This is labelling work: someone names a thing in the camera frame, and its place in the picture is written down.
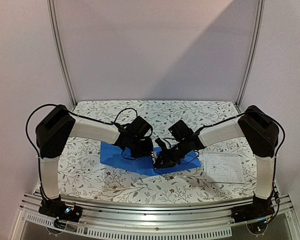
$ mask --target blue towel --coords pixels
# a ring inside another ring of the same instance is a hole
[[[161,151],[160,147],[155,147],[154,151],[157,154]],[[157,176],[161,174],[170,174],[174,172],[179,172],[187,169],[194,169],[201,167],[199,159],[196,157],[194,151],[189,152],[184,159],[181,160],[182,163],[174,167],[163,168],[163,169],[154,169],[152,159],[150,156],[140,157],[136,160],[128,160],[121,157],[122,150],[118,146],[113,146],[105,142],[101,142],[101,151],[100,151],[100,163],[109,165],[118,169],[128,170],[137,174],[143,174],[147,176]],[[131,158],[130,150],[127,148],[123,156],[126,158]]]

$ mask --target aluminum frame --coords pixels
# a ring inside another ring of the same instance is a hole
[[[219,239],[221,233],[231,234],[231,227],[246,224],[234,223],[230,217],[231,208],[252,202],[252,199],[195,204],[127,204],[99,200],[84,200],[77,197],[62,197],[65,202],[83,207],[79,223],[68,222],[65,232],[98,239],[173,240],[173,239]],[[290,221],[289,230],[293,240],[299,240],[298,221],[288,194],[280,196],[278,214],[285,214]],[[38,209],[41,197],[38,193],[25,194],[20,204],[21,213],[14,231],[13,240],[20,239],[25,221],[53,228],[53,218],[41,215]]]
[[[254,31],[253,31],[249,55],[248,55],[248,62],[245,66],[242,83],[240,86],[238,96],[235,101],[235,105],[237,105],[239,108],[241,106],[242,100],[245,95],[249,76],[251,73],[251,69],[252,69],[252,66],[254,63],[254,58],[256,55],[256,51],[257,51],[258,39],[259,39],[259,35],[260,35],[260,30],[261,30],[262,17],[264,14],[264,7],[265,7],[265,0],[259,0],[258,9],[257,9],[256,17],[255,17],[255,22],[254,22]]]

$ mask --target white patterned table surface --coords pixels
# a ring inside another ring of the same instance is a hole
[[[144,100],[82,101],[75,112],[110,122],[127,107],[135,108],[153,126],[153,142],[157,137],[171,138],[168,128],[180,119],[196,130],[202,124],[216,123],[238,113],[231,102]],[[117,122],[130,123],[134,118],[134,112],[128,110]],[[206,182],[203,168],[206,151],[239,154],[244,183]],[[101,164],[99,141],[69,138],[59,161],[59,191],[62,195],[86,199],[140,204],[213,202],[253,195],[257,166],[245,138],[214,144],[199,152],[202,167],[149,177]]]

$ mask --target wire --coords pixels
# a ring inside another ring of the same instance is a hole
[[[165,138],[163,138],[163,140],[165,140],[168,143],[169,148],[171,148],[171,143],[167,140],[167,138],[165,137]]]
[[[194,150],[194,152],[196,153],[196,156],[195,156],[193,159],[191,159],[191,160],[188,161],[188,162],[181,162],[180,164],[181,164],[181,165],[186,165],[186,164],[189,164],[189,163],[191,163],[192,161],[194,161],[196,158],[198,158],[199,155],[200,155],[200,153],[199,153],[197,150]]]
[[[275,219],[275,217],[278,215],[279,209],[280,209],[280,203],[278,203],[275,214],[269,218],[267,224],[271,223]]]
[[[138,112],[137,112],[137,110],[135,110],[135,109],[132,108],[132,107],[127,107],[127,108],[121,110],[121,111],[116,115],[116,117],[115,117],[113,123],[115,123],[115,122],[117,121],[118,117],[120,116],[120,114],[123,113],[123,112],[126,111],[126,110],[133,110],[133,111],[135,112],[136,118],[138,117]]]
[[[122,152],[121,152],[121,157],[123,158],[123,159],[126,159],[126,160],[137,160],[137,158],[129,158],[129,157],[125,157],[124,156],[124,151],[125,151],[126,149],[124,149],[124,150],[122,150]]]

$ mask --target black cable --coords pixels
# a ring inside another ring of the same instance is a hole
[[[60,108],[62,110],[65,110],[67,111],[69,114],[73,115],[73,116],[76,116],[76,117],[79,117],[79,118],[82,118],[82,119],[87,119],[87,120],[91,120],[91,121],[94,121],[94,122],[97,122],[97,123],[101,123],[101,124],[106,124],[106,125],[113,125],[113,123],[110,123],[110,122],[104,122],[104,121],[101,121],[101,120],[97,120],[97,119],[94,119],[94,118],[91,118],[91,117],[88,117],[88,116],[82,116],[82,115],[78,115],[72,111],[69,111],[68,109],[66,108],[63,108],[57,104],[53,104],[53,103],[47,103],[47,104],[44,104],[44,105],[41,105],[39,107],[37,107],[28,117],[28,119],[26,120],[26,123],[25,123],[25,135],[28,139],[28,141],[30,142],[30,144],[33,146],[36,154],[37,154],[37,157],[38,157],[38,172],[39,172],[39,181],[40,181],[40,194],[41,196],[43,196],[46,200],[51,200],[45,193],[44,191],[44,187],[42,185],[42,177],[41,177],[41,165],[40,165],[40,153],[37,149],[37,147],[35,146],[35,144],[32,142],[32,140],[30,139],[30,136],[29,136],[29,132],[28,132],[28,125],[29,125],[29,122],[30,122],[30,119],[32,118],[32,116],[40,109],[42,108],[45,108],[45,107],[56,107],[56,108]]]
[[[171,143],[167,140],[167,138],[165,137],[165,138],[163,138],[163,140],[165,140],[168,143],[169,148],[171,148]]]
[[[137,158],[129,158],[129,157],[125,157],[125,156],[124,156],[124,152],[125,152],[125,149],[122,150],[122,152],[121,152],[121,157],[122,157],[123,159],[126,159],[126,160],[137,160]]]
[[[191,159],[191,160],[188,161],[188,162],[181,162],[180,165],[186,165],[186,164],[189,164],[189,163],[191,163],[192,161],[194,161],[196,158],[198,158],[199,155],[200,155],[200,153],[199,153],[197,150],[194,150],[194,152],[196,153],[196,156],[195,156],[193,159]]]
[[[133,110],[133,111],[135,112],[136,118],[138,117],[138,112],[137,112],[137,110],[135,110],[135,109],[132,108],[132,107],[127,107],[127,108],[121,110],[121,111],[116,115],[116,117],[115,117],[115,119],[114,119],[113,122],[115,123],[115,122],[117,121],[118,117],[120,116],[120,114],[123,113],[123,112],[126,111],[126,110]]]

